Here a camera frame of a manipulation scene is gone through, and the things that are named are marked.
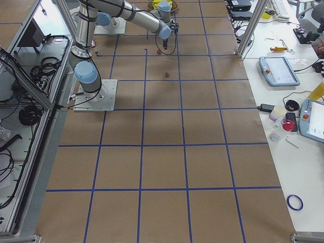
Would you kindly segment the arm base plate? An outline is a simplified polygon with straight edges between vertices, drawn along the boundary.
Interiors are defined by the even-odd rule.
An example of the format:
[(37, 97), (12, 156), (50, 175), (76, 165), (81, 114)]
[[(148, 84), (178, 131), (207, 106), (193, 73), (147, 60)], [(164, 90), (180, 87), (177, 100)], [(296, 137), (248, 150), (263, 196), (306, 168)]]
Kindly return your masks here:
[(94, 34), (96, 35), (116, 35), (116, 34), (124, 34), (126, 28), (126, 21), (118, 17), (119, 26), (115, 29), (105, 29), (102, 26), (96, 25)]
[(76, 97), (75, 106), (72, 108), (75, 112), (113, 111), (115, 106), (116, 90), (116, 79), (103, 79), (99, 94), (94, 99), (90, 100), (96, 95), (96, 93), (84, 93), (84, 90), (80, 85), (78, 92), (83, 94)]

